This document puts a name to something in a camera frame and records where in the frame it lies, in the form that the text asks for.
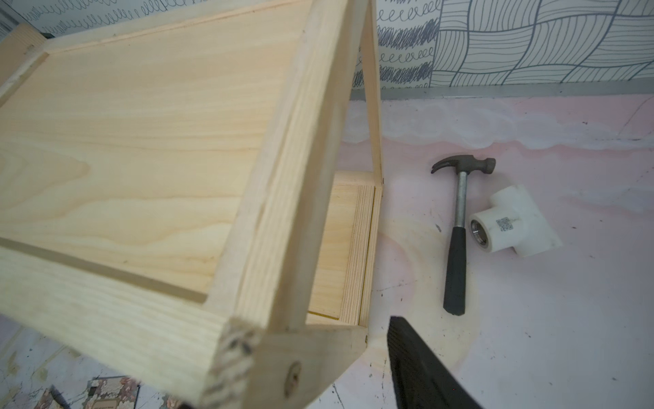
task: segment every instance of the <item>black object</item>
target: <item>black object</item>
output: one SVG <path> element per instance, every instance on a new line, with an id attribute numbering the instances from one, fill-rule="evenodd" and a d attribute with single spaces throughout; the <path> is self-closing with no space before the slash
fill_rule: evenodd
<path id="1" fill-rule="evenodd" d="M 447 254 L 443 308 L 453 315 L 466 312 L 466 229 L 454 227 Z"/>
<path id="2" fill-rule="evenodd" d="M 398 409 L 482 409 L 406 319 L 390 318 L 387 342 Z"/>
<path id="3" fill-rule="evenodd" d="M 59 392 L 59 390 L 55 388 L 54 385 L 50 386 L 50 395 L 52 396 L 52 400 L 57 402 L 63 409 L 71 409 L 71 406 L 68 404 L 68 402 L 66 402 L 66 400 L 63 398 L 63 395 L 61 395 L 61 392 Z"/>
<path id="4" fill-rule="evenodd" d="M 447 273 L 445 275 L 445 296 L 443 308 L 453 315 L 466 312 L 466 189 L 468 174 L 475 170 L 492 173 L 495 159 L 475 159 L 472 155 L 455 155 L 439 160 L 432 166 L 435 171 L 453 166 L 458 176 L 456 187 L 456 212 L 449 254 L 447 255 Z"/>

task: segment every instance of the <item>hammer head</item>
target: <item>hammer head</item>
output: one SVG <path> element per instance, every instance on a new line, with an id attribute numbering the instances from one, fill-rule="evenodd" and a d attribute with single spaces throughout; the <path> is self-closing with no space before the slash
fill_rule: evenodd
<path id="1" fill-rule="evenodd" d="M 483 173 L 490 174 L 495 169 L 495 159 L 479 160 L 472 155 L 454 155 L 436 162 L 432 166 L 432 173 L 447 166 L 454 166 L 456 174 L 461 172 L 470 173 L 473 170 L 481 170 Z"/>

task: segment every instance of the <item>patterned wallpaper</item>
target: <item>patterned wallpaper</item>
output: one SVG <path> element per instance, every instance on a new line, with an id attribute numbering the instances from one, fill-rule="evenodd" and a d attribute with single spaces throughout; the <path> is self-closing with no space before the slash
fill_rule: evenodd
<path id="1" fill-rule="evenodd" d="M 0 1 L 59 36 L 202 0 Z M 654 0 L 377 0 L 377 12 L 385 88 L 654 78 Z"/>

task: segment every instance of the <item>pine board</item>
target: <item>pine board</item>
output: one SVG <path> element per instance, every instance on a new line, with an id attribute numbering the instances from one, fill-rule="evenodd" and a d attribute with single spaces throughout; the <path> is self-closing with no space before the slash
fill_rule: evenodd
<path id="1" fill-rule="evenodd" d="M 309 5 L 49 55 L 0 107 L 0 237 L 205 293 Z"/>
<path id="2" fill-rule="evenodd" d="M 107 270 L 0 239 L 0 311 L 153 387 L 196 401 L 225 318 L 115 280 Z"/>

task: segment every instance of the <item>screw head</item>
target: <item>screw head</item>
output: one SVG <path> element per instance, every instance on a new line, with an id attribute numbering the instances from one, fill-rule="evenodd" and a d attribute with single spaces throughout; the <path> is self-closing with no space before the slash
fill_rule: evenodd
<path id="1" fill-rule="evenodd" d="M 302 364 L 299 361 L 295 361 L 291 364 L 288 369 L 288 374 L 286 375 L 286 381 L 284 382 L 284 396 L 286 398 L 293 395 L 295 390 L 298 388 L 300 383 L 300 372 L 302 371 Z"/>

